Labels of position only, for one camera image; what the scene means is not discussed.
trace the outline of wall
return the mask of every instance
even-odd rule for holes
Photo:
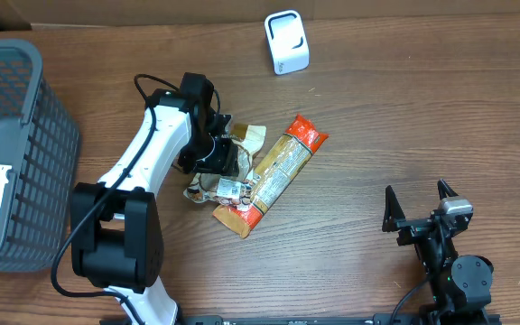
[[[233,23],[263,21],[290,8],[305,20],[520,13],[520,0],[0,0],[0,18],[15,25],[18,17],[28,24]]]

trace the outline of table surface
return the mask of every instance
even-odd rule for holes
[[[33,42],[44,75],[78,121],[76,181],[95,182],[143,119],[132,78],[179,84],[206,74],[222,110],[266,125],[259,162],[296,113],[330,139],[249,238],[183,198],[171,171],[158,196],[161,276],[187,314],[228,317],[368,316],[391,311],[422,279],[411,246],[381,231],[385,187],[409,218],[438,204],[442,177],[475,207],[455,238],[462,255],[495,265],[493,302],[520,324],[520,14],[315,21],[308,69],[276,77],[261,23],[3,32]],[[146,88],[155,84],[146,81]],[[60,281],[93,289],[71,271]],[[405,305],[431,300],[427,288]],[[0,323],[91,324],[121,316],[110,298],[69,299],[49,270],[0,274]]]

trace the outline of red and yellow package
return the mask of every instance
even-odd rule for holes
[[[328,137],[318,132],[311,121],[297,115],[254,169],[247,204],[218,206],[213,216],[246,238]]]

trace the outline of wooden table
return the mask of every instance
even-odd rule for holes
[[[520,324],[520,14],[317,21],[306,32],[310,67],[281,77],[261,23],[0,38],[29,40],[42,53],[46,79],[81,128],[77,181],[96,181],[137,131],[136,73],[176,84],[185,71],[206,74],[224,112],[268,127],[256,162],[297,112],[330,133],[246,240],[211,216],[214,204],[182,197],[190,176],[169,173],[158,197],[161,275],[187,314],[391,311],[422,268],[411,246],[381,231],[385,186],[394,186],[409,218],[426,218],[443,177],[475,206],[457,249],[495,265],[487,309]],[[92,289],[67,257],[60,281]],[[430,299],[425,288],[404,309]],[[0,323],[92,324],[121,315],[110,298],[60,296],[49,271],[0,274]]]

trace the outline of gray plastic container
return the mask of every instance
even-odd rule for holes
[[[0,41],[0,164],[11,165],[0,210],[0,271],[49,267],[66,233],[79,130],[42,78],[42,56]]]

